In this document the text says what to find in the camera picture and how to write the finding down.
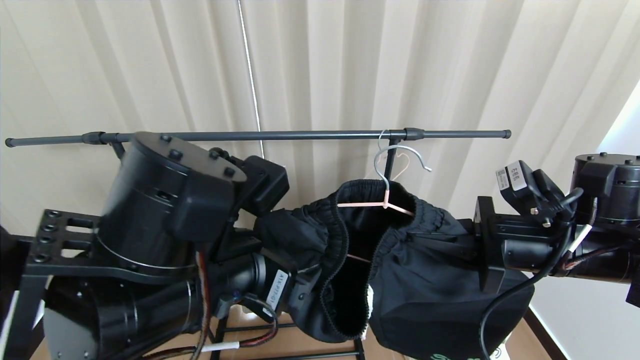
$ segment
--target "beige curtain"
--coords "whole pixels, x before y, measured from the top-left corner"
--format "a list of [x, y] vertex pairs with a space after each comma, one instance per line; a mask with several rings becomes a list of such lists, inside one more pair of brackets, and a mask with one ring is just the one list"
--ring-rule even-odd
[[[640, 79], [640, 1], [242, 0], [0, 3], [2, 137], [87, 131], [511, 129], [407, 142], [398, 177], [457, 217], [515, 160], [567, 189]], [[201, 143], [203, 147], [212, 144]], [[372, 172], [374, 141], [264, 142], [292, 208]], [[222, 143], [239, 157], [258, 142]], [[0, 221], [99, 215], [107, 146], [2, 147]], [[406, 158], [399, 158], [397, 173]], [[500, 211], [508, 207], [497, 198]]]

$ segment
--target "pink hanger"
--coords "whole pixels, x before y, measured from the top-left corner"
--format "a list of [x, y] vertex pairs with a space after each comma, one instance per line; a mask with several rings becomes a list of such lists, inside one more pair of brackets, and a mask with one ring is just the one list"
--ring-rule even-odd
[[375, 169], [376, 173], [380, 176], [380, 178], [385, 182], [385, 186], [387, 188], [385, 190], [384, 199], [381, 202], [346, 202], [346, 203], [338, 204], [339, 208], [366, 208], [366, 207], [381, 206], [384, 209], [391, 208], [401, 213], [414, 216], [414, 214], [411, 211], [408, 211], [407, 209], [403, 209], [399, 206], [393, 205], [389, 202], [389, 180], [378, 169], [378, 158], [384, 152], [391, 149], [405, 149], [405, 150], [411, 151], [418, 157], [418, 159], [420, 160], [420, 164], [422, 165], [422, 168], [424, 170], [432, 171], [431, 168], [427, 167], [427, 165], [424, 164], [424, 159], [422, 159], [422, 155], [420, 155], [420, 153], [417, 150], [415, 150], [413, 147], [404, 146], [404, 145], [390, 145], [390, 146], [384, 147], [380, 149], [376, 153], [375, 157], [373, 158], [373, 168]]

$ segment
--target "wooden floor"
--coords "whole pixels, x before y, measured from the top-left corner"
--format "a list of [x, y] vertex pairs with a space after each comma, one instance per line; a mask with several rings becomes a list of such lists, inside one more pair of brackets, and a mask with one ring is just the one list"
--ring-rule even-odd
[[[262, 320], [255, 318], [255, 315], [243, 314], [238, 307], [230, 315], [228, 323], [229, 327], [251, 326], [262, 323]], [[283, 315], [282, 323], [290, 322], [288, 315]], [[232, 332], [225, 337], [226, 341], [235, 341], [237, 339], [251, 338], [257, 336], [261, 331], [252, 332]], [[191, 346], [196, 343], [198, 334], [180, 335], [175, 339], [165, 343], [157, 350]], [[363, 341], [367, 360], [405, 360], [401, 354], [393, 352], [387, 348], [383, 348], [376, 341], [375, 336], [369, 330], [367, 339]], [[291, 356], [300, 354], [309, 354], [316, 352], [338, 352], [353, 350], [353, 342], [348, 341], [341, 344], [327, 344], [313, 340], [303, 334], [297, 328], [283, 328], [278, 332], [276, 338], [265, 345], [254, 348], [242, 348], [238, 350], [226, 350], [221, 353], [222, 360], [245, 360], [260, 357], [278, 357]], [[536, 336], [533, 334], [529, 326], [522, 321], [513, 331], [511, 337], [507, 341], [507, 351], [511, 360], [550, 360]], [[200, 356], [202, 360], [208, 360], [209, 354]], [[174, 357], [172, 359], [189, 359], [188, 356]], [[333, 357], [334, 360], [353, 360], [354, 357]], [[38, 347], [33, 354], [31, 360], [51, 360], [48, 354], [46, 340]]]

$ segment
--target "robotic arm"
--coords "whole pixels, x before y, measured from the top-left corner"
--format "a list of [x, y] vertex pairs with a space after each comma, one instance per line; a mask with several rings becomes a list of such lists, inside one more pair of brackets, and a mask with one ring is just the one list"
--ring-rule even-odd
[[[640, 166], [634, 158], [578, 156], [567, 196], [544, 172], [516, 162], [497, 179], [519, 215], [496, 214], [490, 197], [478, 197], [474, 219], [460, 220], [468, 234], [414, 236], [475, 264], [485, 292], [498, 292], [507, 268], [544, 271], [557, 256], [549, 275], [630, 283], [627, 302], [640, 306]], [[261, 216], [288, 189], [284, 167], [262, 158], [240, 160], [218, 148], [136, 133], [101, 217], [48, 209], [34, 238], [3, 236], [3, 257], [10, 243], [24, 264], [10, 269], [20, 296], [5, 359], [28, 355], [42, 298], [54, 359], [139, 359], [180, 333], [200, 330], [205, 314], [224, 317], [237, 303], [276, 321], [299, 305], [299, 294], [315, 279], [233, 225], [240, 209]], [[83, 252], [65, 258], [63, 249]], [[197, 254], [206, 266], [197, 266]], [[9, 290], [3, 281], [3, 293]]]

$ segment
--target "black garment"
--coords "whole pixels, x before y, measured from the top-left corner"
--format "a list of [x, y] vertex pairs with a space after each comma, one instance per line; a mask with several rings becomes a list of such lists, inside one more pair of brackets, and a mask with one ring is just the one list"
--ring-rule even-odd
[[[381, 201], [384, 190], [383, 181], [350, 181], [326, 199], [256, 221], [265, 248], [293, 261], [304, 274], [320, 273], [303, 305], [289, 310], [293, 321], [325, 342], [359, 337], [367, 323], [370, 284], [374, 301], [369, 322], [383, 346], [417, 359], [481, 357], [478, 323], [496, 295], [480, 291], [472, 264], [431, 250], [425, 240], [411, 235], [465, 234], [464, 228], [446, 210], [394, 182], [389, 201], [414, 217], [380, 207], [337, 207]], [[522, 273], [508, 272], [500, 291], [524, 280]], [[523, 291], [492, 313], [485, 330], [487, 348], [496, 348], [515, 328], [532, 295], [533, 288]]]

